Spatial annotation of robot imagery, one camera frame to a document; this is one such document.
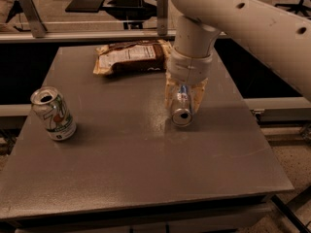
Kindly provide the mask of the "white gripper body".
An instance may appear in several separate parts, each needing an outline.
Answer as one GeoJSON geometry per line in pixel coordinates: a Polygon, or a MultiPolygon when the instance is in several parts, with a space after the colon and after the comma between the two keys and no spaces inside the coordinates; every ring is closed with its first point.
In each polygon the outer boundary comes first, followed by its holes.
{"type": "Polygon", "coordinates": [[[213,54],[206,57],[187,56],[173,48],[167,62],[167,72],[177,83],[195,85],[208,78],[213,54]]]}

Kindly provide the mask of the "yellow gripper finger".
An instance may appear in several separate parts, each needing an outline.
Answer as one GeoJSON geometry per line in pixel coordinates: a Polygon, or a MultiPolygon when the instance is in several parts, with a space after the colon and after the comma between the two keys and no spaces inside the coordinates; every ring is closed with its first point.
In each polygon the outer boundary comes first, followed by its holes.
{"type": "Polygon", "coordinates": [[[193,100],[193,111],[195,113],[198,112],[198,109],[201,105],[204,93],[205,93],[205,87],[206,84],[208,83],[208,80],[205,79],[200,83],[194,84],[191,87],[191,92],[192,92],[192,100],[193,100]]]}
{"type": "Polygon", "coordinates": [[[169,110],[173,101],[173,93],[177,90],[179,83],[172,78],[170,73],[166,73],[166,83],[165,83],[165,108],[169,110]]]}

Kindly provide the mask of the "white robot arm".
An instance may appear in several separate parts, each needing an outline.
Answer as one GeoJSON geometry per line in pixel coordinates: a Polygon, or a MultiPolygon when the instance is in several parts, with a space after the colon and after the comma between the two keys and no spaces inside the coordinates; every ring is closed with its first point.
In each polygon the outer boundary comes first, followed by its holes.
{"type": "Polygon", "coordinates": [[[187,85],[198,108],[214,43],[224,32],[311,99],[311,21],[258,0],[170,0],[181,13],[166,71],[165,105],[187,85]]]}

